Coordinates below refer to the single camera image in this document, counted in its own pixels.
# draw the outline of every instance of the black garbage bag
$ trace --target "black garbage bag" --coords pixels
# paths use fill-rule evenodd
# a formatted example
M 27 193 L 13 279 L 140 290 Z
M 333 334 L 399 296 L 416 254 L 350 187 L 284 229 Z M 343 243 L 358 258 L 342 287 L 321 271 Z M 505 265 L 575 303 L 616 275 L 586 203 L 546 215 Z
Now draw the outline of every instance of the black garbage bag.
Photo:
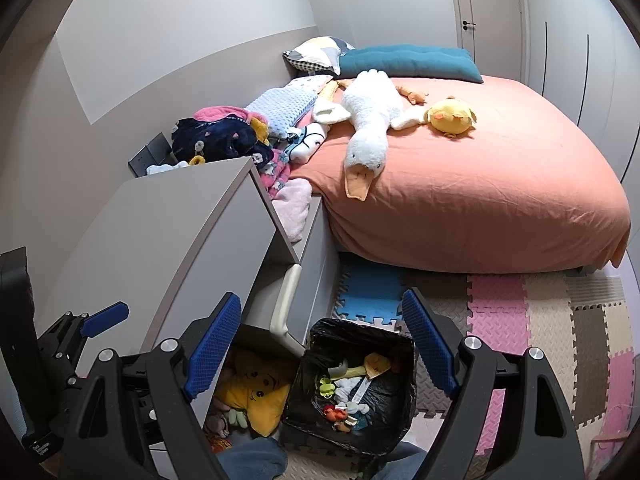
M 370 408 L 364 415 L 366 427 L 351 433 L 335 431 L 322 410 L 336 401 L 320 396 L 318 379 L 344 358 L 350 367 L 360 366 L 364 357 L 372 352 L 395 361 L 397 372 L 389 370 L 373 379 L 362 397 L 360 403 Z M 311 329 L 310 346 L 300 359 L 282 421 L 286 427 L 318 437 L 347 452 L 383 456 L 402 440 L 414 418 L 415 361 L 414 342 L 407 336 L 342 319 L 321 319 Z M 300 444 L 300 439 L 292 436 L 295 433 L 287 430 L 283 436 Z

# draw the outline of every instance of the bed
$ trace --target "bed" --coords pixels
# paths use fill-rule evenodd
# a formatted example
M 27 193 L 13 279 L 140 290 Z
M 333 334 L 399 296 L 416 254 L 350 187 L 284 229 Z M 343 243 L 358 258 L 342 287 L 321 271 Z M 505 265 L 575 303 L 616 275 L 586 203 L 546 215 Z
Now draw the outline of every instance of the bed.
M 385 170 L 364 202 L 344 190 L 342 163 L 353 127 L 334 125 L 292 178 L 306 178 L 322 195 L 345 249 L 443 272 L 620 264 L 630 231 L 622 186 L 586 135 L 550 102 L 495 77 L 484 84 L 392 79 L 427 92 L 427 106 L 449 95 L 468 101 L 478 123 L 458 139 L 429 125 L 389 130 Z M 341 95 L 338 90 L 334 100 Z

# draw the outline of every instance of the teal cushion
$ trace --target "teal cushion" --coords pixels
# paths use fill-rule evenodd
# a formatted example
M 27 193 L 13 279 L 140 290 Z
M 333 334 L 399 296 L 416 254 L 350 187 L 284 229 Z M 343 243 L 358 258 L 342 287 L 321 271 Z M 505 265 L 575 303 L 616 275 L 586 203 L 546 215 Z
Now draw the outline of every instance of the teal cushion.
M 463 48 L 397 44 L 348 50 L 340 58 L 340 78 L 363 70 L 383 70 L 389 77 L 432 77 L 482 83 L 471 54 Z

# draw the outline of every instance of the jeans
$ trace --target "jeans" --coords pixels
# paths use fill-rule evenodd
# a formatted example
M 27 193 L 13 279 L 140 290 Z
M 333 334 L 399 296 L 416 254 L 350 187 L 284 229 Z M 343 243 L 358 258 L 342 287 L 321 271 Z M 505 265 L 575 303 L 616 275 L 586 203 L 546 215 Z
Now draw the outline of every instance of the jeans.
M 372 480 L 411 480 L 427 452 L 401 442 L 384 457 Z M 229 480 L 272 480 L 287 468 L 287 454 L 272 438 L 256 438 L 216 455 Z

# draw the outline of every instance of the navy blue clothing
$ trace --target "navy blue clothing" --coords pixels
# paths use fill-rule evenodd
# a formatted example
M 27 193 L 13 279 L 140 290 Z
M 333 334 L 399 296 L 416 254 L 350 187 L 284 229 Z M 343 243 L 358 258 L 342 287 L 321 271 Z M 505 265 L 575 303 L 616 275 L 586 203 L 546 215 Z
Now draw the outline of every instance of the navy blue clothing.
M 207 162 L 252 156 L 260 170 L 273 158 L 273 150 L 258 141 L 254 129 L 233 114 L 211 123 L 193 118 L 180 119 L 176 127 L 171 138 L 178 160 L 189 162 L 196 155 L 195 145 L 199 140 L 204 143 L 202 155 Z

